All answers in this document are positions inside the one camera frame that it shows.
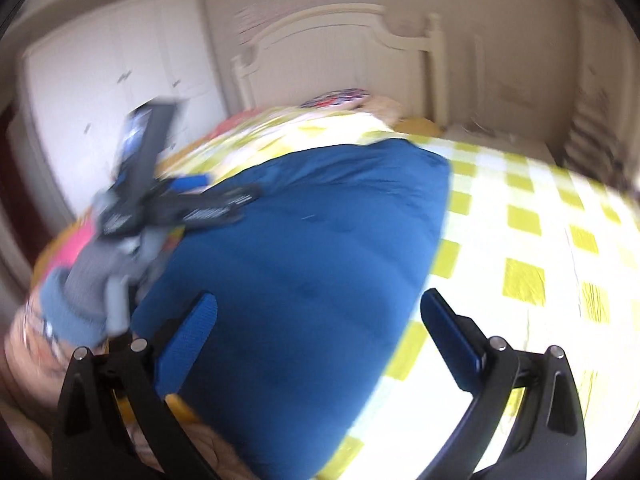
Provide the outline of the gloved left hand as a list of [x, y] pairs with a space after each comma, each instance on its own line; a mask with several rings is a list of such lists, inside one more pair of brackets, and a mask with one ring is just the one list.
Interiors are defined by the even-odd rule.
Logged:
[[44, 334], [70, 346], [96, 348], [126, 333], [129, 289], [160, 276], [168, 229], [149, 228], [133, 238], [99, 236], [69, 268], [52, 270], [40, 287]]

